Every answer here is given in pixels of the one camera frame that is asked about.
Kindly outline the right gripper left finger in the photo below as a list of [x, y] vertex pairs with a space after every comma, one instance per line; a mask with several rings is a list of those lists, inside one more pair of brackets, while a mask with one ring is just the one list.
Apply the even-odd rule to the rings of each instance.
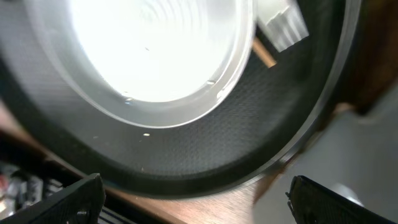
[[97, 224], [106, 194], [99, 173], [91, 174], [45, 200], [1, 220], [2, 224]]

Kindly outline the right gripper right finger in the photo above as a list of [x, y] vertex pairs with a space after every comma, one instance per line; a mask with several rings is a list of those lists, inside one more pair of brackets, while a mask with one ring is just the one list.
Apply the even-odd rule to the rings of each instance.
[[297, 224], [395, 224], [303, 175], [292, 179], [286, 196]]

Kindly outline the wooden chopstick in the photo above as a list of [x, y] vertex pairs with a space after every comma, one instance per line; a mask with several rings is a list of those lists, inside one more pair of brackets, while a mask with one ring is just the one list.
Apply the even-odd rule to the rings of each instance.
[[255, 37], [253, 40], [252, 50], [262, 60], [267, 68], [271, 68], [277, 64], [272, 55], [257, 37]]

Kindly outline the grey plate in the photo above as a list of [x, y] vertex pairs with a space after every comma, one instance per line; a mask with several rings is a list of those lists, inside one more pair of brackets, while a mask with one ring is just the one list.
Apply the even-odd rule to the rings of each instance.
[[25, 1], [58, 74], [133, 126], [174, 128], [233, 91], [255, 33], [254, 1]]

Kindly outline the white plastic fork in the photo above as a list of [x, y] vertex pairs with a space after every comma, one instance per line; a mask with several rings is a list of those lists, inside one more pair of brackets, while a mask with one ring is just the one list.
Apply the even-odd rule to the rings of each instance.
[[309, 36], [296, 0], [258, 0], [257, 23], [278, 52]]

